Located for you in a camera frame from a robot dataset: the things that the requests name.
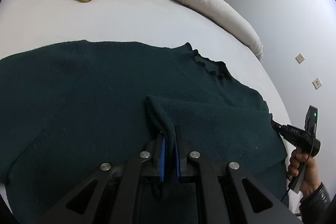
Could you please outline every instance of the person's arm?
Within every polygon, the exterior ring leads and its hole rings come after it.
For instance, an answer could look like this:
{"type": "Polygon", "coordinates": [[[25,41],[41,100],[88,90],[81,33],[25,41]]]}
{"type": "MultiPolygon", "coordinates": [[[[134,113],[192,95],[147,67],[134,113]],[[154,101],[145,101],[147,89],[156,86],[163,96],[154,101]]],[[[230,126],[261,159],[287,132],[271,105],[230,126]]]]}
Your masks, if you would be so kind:
{"type": "MultiPolygon", "coordinates": [[[[299,174],[299,164],[301,162],[305,163],[308,156],[306,153],[297,153],[296,150],[292,152],[287,173],[289,180],[299,174]]],[[[302,222],[304,224],[316,224],[330,205],[330,198],[325,186],[319,179],[317,164],[313,157],[308,158],[300,191],[303,194],[299,207],[302,222]]]]}

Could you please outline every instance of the triangular cutout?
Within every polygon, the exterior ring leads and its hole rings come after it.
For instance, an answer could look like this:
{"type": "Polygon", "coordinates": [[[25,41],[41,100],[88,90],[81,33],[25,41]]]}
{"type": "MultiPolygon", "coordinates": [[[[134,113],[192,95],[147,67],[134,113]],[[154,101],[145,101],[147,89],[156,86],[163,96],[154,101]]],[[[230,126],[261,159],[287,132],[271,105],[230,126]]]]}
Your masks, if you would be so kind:
{"type": "Polygon", "coordinates": [[[253,212],[257,214],[273,206],[273,203],[266,198],[248,179],[242,179],[241,182],[243,183],[253,212]]]}
{"type": "Polygon", "coordinates": [[[67,209],[72,210],[80,215],[84,214],[97,184],[97,180],[90,182],[71,201],[68,202],[66,206],[67,209]]]}

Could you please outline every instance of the mattress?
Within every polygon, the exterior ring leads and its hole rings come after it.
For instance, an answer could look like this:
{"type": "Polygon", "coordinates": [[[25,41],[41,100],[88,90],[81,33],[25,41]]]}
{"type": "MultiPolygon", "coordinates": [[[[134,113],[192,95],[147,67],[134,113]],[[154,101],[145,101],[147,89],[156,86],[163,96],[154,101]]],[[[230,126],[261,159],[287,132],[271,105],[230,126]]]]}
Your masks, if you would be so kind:
{"type": "MultiPolygon", "coordinates": [[[[0,3],[0,59],[65,41],[138,41],[156,47],[186,42],[231,75],[257,90],[273,119],[290,124],[284,104],[252,51],[201,14],[173,0],[3,0],[0,3]]],[[[285,142],[287,151],[294,149],[285,142]]],[[[290,193],[290,210],[299,197],[290,193]]]]}

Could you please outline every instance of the wall plate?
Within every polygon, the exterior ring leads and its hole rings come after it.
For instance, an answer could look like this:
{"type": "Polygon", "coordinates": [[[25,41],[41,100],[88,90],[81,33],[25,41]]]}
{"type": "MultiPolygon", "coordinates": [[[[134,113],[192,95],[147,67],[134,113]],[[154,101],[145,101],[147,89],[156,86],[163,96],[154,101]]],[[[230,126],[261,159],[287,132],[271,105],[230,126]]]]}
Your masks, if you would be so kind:
{"type": "Polygon", "coordinates": [[[297,62],[299,62],[299,64],[301,64],[305,60],[302,54],[298,54],[298,56],[295,57],[295,59],[297,60],[297,62]]]}
{"type": "Polygon", "coordinates": [[[318,77],[313,81],[313,85],[315,89],[318,89],[320,86],[322,86],[322,83],[318,77]]]}

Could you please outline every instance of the wrist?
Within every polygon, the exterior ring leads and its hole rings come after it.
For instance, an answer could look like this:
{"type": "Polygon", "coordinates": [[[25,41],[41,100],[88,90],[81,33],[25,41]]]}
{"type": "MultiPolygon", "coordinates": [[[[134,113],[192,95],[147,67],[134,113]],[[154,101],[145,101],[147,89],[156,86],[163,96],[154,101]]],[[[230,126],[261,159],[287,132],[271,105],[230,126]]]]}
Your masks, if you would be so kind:
{"type": "Polygon", "coordinates": [[[320,180],[317,180],[312,184],[308,185],[308,187],[304,191],[302,191],[303,197],[307,198],[311,196],[311,194],[313,194],[320,187],[320,185],[321,185],[320,180]]]}

